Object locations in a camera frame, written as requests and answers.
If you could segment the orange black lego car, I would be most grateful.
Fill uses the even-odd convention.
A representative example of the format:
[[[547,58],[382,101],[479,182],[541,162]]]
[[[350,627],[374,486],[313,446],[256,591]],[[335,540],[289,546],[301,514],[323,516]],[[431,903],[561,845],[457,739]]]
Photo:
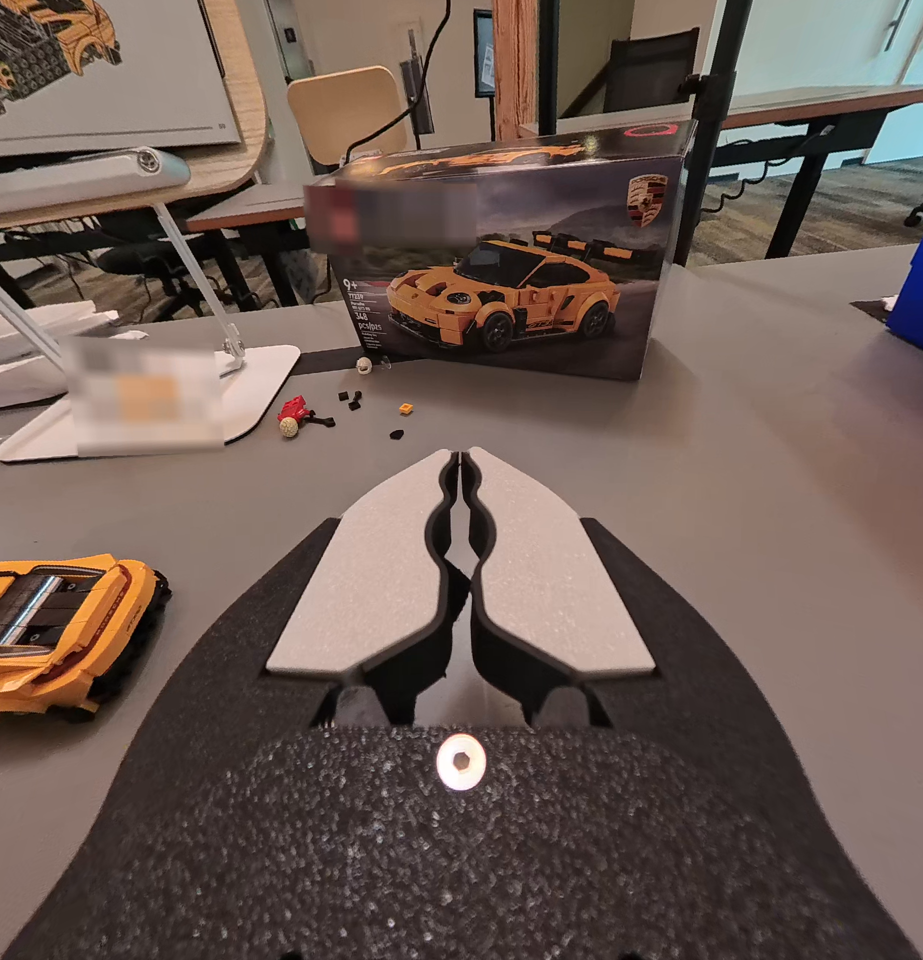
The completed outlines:
[[[171,596],[165,576],[136,559],[0,561],[0,720],[93,719],[122,690]]]

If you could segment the lego set box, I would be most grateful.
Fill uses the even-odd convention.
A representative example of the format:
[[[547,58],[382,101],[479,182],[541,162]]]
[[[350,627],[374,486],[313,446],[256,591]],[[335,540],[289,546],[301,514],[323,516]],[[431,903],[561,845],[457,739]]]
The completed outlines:
[[[352,159],[304,187],[371,356],[636,381],[693,121]]]

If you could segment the black metal pole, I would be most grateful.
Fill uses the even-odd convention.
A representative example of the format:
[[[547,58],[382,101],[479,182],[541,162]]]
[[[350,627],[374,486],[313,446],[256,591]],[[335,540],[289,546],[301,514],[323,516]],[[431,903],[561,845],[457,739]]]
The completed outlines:
[[[752,1],[725,3],[709,72],[685,80],[695,95],[692,112],[695,138],[687,165],[682,214],[672,257],[673,263],[681,267],[687,263],[700,222],[718,139],[732,102],[736,67],[752,6]]]

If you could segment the rough wooden post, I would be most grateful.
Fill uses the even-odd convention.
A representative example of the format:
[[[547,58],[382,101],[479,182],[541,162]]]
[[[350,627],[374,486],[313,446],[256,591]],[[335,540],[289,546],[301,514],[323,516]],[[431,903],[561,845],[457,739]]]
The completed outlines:
[[[539,2],[493,1],[492,21],[496,138],[514,141],[538,120]]]

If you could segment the lego instruction booklet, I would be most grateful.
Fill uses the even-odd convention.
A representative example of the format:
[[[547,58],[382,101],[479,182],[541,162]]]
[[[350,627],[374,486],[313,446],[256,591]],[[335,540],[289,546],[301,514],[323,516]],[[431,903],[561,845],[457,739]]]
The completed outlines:
[[[241,139],[200,1],[0,1],[0,159]]]

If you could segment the light wooden chair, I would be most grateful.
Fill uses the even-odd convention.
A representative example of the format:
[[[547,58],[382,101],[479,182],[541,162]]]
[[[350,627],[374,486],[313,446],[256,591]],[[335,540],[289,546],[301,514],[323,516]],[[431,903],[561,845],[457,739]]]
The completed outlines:
[[[314,177],[337,169],[352,143],[403,110],[396,79],[383,65],[294,80],[287,103]]]

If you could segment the white book stand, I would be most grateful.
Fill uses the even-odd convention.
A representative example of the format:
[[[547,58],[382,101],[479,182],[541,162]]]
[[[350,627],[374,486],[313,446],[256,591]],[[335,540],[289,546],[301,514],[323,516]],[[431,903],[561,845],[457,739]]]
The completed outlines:
[[[0,286],[0,313],[63,374],[65,395],[0,444],[0,462],[219,449],[258,425],[300,350],[243,347],[177,225],[170,204],[244,185],[265,146],[268,113],[238,6],[208,2],[238,126],[231,145],[132,147],[0,158],[0,233],[123,210],[153,210],[167,241],[207,300],[223,350],[170,348],[152,340],[61,340]]]

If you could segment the black high-back office chair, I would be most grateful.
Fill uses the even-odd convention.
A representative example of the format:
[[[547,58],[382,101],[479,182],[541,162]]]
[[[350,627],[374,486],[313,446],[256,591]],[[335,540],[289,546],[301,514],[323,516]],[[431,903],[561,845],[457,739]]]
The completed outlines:
[[[656,37],[612,40],[602,112],[621,113],[685,103],[700,28]]]

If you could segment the blue plastic bin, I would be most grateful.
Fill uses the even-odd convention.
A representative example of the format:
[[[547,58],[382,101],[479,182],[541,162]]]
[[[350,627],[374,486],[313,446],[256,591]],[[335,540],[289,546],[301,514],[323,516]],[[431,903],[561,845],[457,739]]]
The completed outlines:
[[[908,275],[888,315],[886,328],[923,352],[923,239],[911,258]]]

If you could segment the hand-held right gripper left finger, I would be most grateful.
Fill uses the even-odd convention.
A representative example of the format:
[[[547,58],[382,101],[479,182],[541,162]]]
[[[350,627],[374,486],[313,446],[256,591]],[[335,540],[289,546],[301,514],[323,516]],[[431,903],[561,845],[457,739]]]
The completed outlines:
[[[335,525],[266,661],[279,678],[367,687],[412,726],[443,679],[468,576],[446,558],[460,453],[439,449],[374,486]]]

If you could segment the wall notice panel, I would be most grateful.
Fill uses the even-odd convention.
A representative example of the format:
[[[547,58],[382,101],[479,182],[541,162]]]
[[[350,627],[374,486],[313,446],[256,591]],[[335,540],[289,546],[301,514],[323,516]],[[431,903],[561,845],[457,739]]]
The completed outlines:
[[[494,29],[492,10],[473,10],[474,88],[478,99],[495,96]]]

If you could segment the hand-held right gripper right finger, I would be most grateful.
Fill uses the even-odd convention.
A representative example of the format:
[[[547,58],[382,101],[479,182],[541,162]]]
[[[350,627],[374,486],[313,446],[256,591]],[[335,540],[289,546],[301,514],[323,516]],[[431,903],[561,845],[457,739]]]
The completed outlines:
[[[482,447],[461,455],[471,579],[471,651],[481,678],[534,726],[568,702],[588,724],[596,682],[657,671],[586,524],[548,486]]]

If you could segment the black swivel office chair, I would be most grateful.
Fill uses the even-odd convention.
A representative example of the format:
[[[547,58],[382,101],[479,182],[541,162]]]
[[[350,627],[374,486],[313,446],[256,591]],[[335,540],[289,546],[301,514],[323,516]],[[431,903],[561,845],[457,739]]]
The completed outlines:
[[[171,242],[159,239],[113,246],[97,253],[94,260],[107,274],[161,284],[167,303],[155,315],[154,323],[175,320],[186,308],[204,317],[203,295],[189,283],[190,273]]]

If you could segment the wooden desk black legs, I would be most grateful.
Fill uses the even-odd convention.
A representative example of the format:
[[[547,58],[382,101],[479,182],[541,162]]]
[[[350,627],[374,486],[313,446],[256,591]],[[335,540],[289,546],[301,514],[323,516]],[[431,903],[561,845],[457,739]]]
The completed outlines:
[[[870,149],[889,113],[917,104],[923,104],[923,85],[803,87],[734,94],[720,132],[767,125],[805,126],[807,131],[801,136],[784,135],[715,146],[712,159],[703,162],[696,198],[684,200],[674,260],[680,265],[687,261],[712,168],[801,160],[766,252],[767,259],[787,257],[828,157],[844,151]]]

